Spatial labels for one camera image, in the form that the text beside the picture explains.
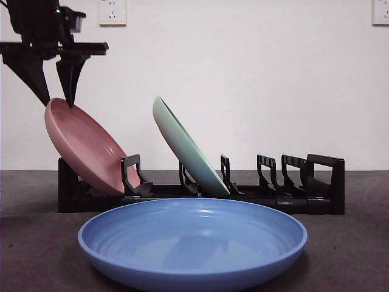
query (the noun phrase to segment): white wall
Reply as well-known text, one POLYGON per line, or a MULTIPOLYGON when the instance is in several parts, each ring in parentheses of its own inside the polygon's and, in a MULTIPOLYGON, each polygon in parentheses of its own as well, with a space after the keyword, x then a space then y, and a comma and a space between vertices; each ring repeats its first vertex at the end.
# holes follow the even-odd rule
MULTIPOLYGON (((110 46, 86 63, 76 104, 143 169, 177 169, 151 113, 161 96, 217 169, 220 153, 233 169, 317 153, 389 170, 389 28, 371 26, 371 1, 128 0, 126 28, 100 28, 97 0, 61 3, 87 13, 77 41, 110 46)), ((1 40, 19 39, 4 9, 1 24, 1 40)), ((44 69, 63 97, 56 60, 44 69)), ((1 69, 2 169, 57 169, 44 107, 1 69)))

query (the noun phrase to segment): table surface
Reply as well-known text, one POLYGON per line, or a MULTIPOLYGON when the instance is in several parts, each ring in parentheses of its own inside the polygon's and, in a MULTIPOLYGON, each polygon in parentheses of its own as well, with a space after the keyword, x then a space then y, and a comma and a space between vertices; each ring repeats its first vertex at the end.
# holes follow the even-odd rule
MULTIPOLYGON (((177 172, 145 174, 177 182, 177 172)), ((1 291, 136 291, 88 263, 77 232, 97 213, 58 214, 57 176, 1 172, 1 291)), ((316 176, 329 179, 328 172, 316 176)), ((232 179, 258 181, 254 171, 232 172, 232 179)), ((247 291, 389 291, 388 181, 389 172, 346 172, 346 215, 294 215, 308 231, 304 252, 288 271, 247 291)))

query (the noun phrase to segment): blue plate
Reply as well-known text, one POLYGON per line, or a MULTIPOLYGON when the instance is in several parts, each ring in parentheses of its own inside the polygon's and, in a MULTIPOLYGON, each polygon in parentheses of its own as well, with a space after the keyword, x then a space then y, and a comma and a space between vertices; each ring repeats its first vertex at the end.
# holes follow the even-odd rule
POLYGON ((305 227, 240 201, 180 198, 119 207, 86 222, 78 242, 95 268, 143 291, 238 291, 286 271, 305 227))

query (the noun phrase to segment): pink plate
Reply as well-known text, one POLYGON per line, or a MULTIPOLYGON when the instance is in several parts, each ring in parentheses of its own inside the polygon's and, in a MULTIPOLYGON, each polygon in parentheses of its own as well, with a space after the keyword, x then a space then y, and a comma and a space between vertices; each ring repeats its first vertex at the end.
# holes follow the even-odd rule
MULTIPOLYGON (((88 184, 110 196, 122 196, 120 160, 126 156, 115 140, 82 109, 71 109, 63 99, 51 99, 44 122, 55 148, 88 184)), ((128 169, 133 187, 140 182, 134 167, 128 169)))

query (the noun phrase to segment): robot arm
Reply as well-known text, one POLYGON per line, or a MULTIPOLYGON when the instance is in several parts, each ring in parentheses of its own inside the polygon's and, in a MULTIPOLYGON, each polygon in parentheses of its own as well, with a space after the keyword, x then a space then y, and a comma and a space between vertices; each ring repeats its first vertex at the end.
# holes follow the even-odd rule
POLYGON ((57 72, 66 102, 74 105, 78 78, 91 55, 105 55, 107 43, 75 43, 72 33, 81 31, 85 13, 60 6, 59 0, 9 0, 13 30, 20 43, 0 43, 6 64, 46 106, 50 100, 43 61, 60 55, 57 72))

